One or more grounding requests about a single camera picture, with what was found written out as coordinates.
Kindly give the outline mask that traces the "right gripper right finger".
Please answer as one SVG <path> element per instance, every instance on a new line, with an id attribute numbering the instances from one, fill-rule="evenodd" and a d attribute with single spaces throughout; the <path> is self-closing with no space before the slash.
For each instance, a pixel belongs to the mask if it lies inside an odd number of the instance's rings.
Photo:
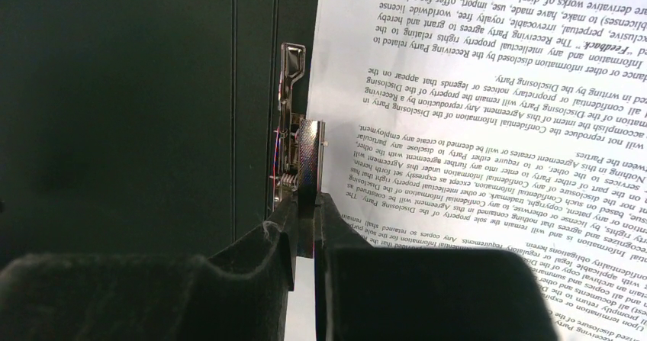
<path id="1" fill-rule="evenodd" d="M 555 340 L 529 266 L 500 249 L 374 247 L 314 205 L 319 340 Z"/>

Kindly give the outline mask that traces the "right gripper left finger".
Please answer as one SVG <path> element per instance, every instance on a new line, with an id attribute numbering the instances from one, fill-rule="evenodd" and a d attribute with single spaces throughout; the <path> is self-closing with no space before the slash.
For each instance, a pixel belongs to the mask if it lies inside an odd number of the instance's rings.
<path id="1" fill-rule="evenodd" d="M 298 210 L 212 257 L 28 255 L 1 273 L 3 340 L 281 340 Z"/>

